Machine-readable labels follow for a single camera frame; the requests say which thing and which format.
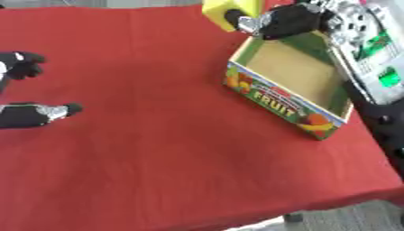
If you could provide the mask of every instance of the yellow sponge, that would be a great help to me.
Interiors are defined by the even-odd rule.
[[[225,19],[228,10],[241,10],[251,17],[258,17],[262,5],[262,0],[204,0],[202,13],[223,30],[233,32],[235,28]]]

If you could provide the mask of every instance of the fruit box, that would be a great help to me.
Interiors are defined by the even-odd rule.
[[[324,140],[346,124],[353,105],[320,35],[281,41],[249,38],[229,60],[225,84]]]

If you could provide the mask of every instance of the robotic hand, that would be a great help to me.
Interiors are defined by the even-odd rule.
[[[40,64],[45,62],[41,55],[13,51],[0,52],[0,94],[10,80],[35,78],[42,73]],[[75,115],[82,110],[77,104],[44,106],[35,103],[13,103],[0,105],[0,129],[29,128]]]
[[[205,0],[203,11],[229,32],[264,40],[322,32],[349,97],[404,178],[404,9],[398,1],[298,0],[264,14],[260,2]]]

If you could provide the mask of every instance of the gray floor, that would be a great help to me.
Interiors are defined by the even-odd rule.
[[[0,0],[6,7],[90,6],[145,7],[190,5],[201,0]],[[304,212],[304,222],[286,226],[243,228],[243,231],[404,231],[400,226],[401,208],[383,201],[328,211]]]

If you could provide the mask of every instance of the red tablecloth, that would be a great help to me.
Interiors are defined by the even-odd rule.
[[[358,116],[318,142],[223,87],[245,37],[200,6],[0,13],[0,50],[45,54],[2,101],[81,115],[0,131],[0,230],[205,230],[385,198],[401,186]]]

